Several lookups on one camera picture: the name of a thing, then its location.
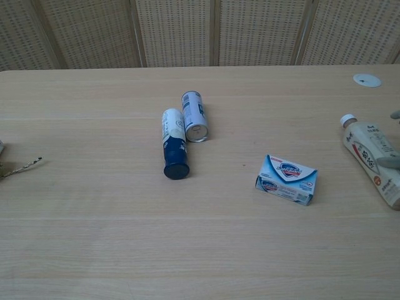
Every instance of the table surface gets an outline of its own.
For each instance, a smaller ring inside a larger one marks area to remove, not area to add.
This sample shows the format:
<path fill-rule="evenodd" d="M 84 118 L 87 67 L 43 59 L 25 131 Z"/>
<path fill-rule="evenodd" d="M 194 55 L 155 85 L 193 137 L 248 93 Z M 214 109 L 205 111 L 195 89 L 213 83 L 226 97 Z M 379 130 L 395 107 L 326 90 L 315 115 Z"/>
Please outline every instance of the table surface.
<path fill-rule="evenodd" d="M 373 73 L 382 86 L 357 85 Z M 0 74 L 0 299 L 389 299 L 400 212 L 343 146 L 339 119 L 400 147 L 400 65 Z M 161 114 L 203 96 L 210 139 L 163 174 Z M 319 170 L 302 206 L 254 188 L 266 153 Z"/>

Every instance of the safeguard soap box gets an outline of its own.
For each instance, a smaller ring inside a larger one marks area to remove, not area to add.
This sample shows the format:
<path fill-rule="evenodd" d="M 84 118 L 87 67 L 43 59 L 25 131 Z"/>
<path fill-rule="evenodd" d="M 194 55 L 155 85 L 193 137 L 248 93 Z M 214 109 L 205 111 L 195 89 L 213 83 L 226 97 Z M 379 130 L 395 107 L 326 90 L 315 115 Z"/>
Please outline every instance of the safeguard soap box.
<path fill-rule="evenodd" d="M 302 205 L 314 196 L 318 171 L 267 155 L 257 177 L 256 188 Z"/>

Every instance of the hand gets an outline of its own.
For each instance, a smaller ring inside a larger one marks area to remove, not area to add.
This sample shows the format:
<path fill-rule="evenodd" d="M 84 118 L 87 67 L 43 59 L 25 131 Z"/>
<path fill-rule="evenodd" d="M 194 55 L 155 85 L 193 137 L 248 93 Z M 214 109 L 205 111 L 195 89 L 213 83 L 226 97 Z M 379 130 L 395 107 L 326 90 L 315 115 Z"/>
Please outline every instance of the hand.
<path fill-rule="evenodd" d="M 398 120 L 400 119 L 400 111 L 395 111 L 390 115 L 390 118 Z M 380 157 L 377 163 L 385 168 L 399 169 L 400 170 L 400 156 L 398 157 Z"/>

